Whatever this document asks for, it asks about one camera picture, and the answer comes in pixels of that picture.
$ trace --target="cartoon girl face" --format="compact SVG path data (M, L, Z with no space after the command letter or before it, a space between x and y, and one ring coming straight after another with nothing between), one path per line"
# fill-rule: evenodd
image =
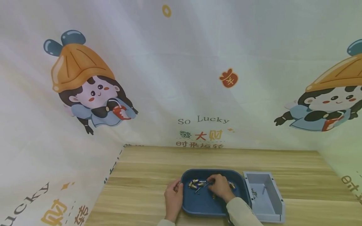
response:
M82 85L82 92L70 96L69 100L74 103L81 103L83 106L93 109L102 107L110 98L117 97L117 92L120 90L118 86L112 85L105 80L99 79L97 76L92 77L94 83L89 83L90 80Z
M362 86L337 87L331 92L309 97L304 100L312 110L338 111L349 109L358 101L362 100Z

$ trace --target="beige sleeve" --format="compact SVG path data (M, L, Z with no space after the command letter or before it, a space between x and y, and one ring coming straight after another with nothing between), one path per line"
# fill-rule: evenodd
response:
M246 202L239 197L233 198L226 208L235 226L263 226Z
M175 226L175 223L172 223L171 221L163 219L159 222L159 224L157 226Z

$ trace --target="blue dress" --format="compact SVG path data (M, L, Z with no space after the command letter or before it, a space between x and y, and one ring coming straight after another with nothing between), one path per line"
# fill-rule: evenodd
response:
M290 109L290 114L292 115L295 122L290 124L290 127L294 127L296 129L302 129L307 131L314 131L314 132L321 132L325 122L327 119L319 119L317 121L305 121L305 116L307 116L309 113L311 113L313 110L303 106L303 105L297 105ZM344 117L340 119L339 121L336 121L334 123L334 127L339 126L340 124L344 123L349 119L351 116L351 109L345 109Z
M119 98L115 99L119 102L120 105L126 108L125 111L128 117L132 119L136 117L136 114L131 107L129 107L125 102L123 102ZM105 118L100 118L95 116L90 108L84 107L83 105L73 105L71 106L71 110L72 113L78 118L92 120L92 123L95 127L98 127L100 125L117 126L122 122L122 120L118 118L112 111L109 111Z

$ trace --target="white fabric backdrop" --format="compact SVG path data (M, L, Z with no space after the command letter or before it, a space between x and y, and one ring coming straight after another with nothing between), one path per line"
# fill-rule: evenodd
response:
M362 38L361 11L359 0L1 1L0 224L80 225L79 208L90 213L126 143L318 150L362 185L362 119L327 132L274 122L350 57L347 48ZM59 57L43 49L69 30L108 65L135 118L97 128L89 120L91 135L69 115L52 90ZM226 88L219 77L229 68L238 81Z

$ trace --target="wrist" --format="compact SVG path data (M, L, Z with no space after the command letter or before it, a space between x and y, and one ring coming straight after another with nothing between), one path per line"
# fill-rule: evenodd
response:
M226 204L228 204L233 198L235 198L235 195L232 192L223 196L223 200L226 202Z
M172 223L175 223L177 219L177 215L175 214L166 214L165 220L171 221Z

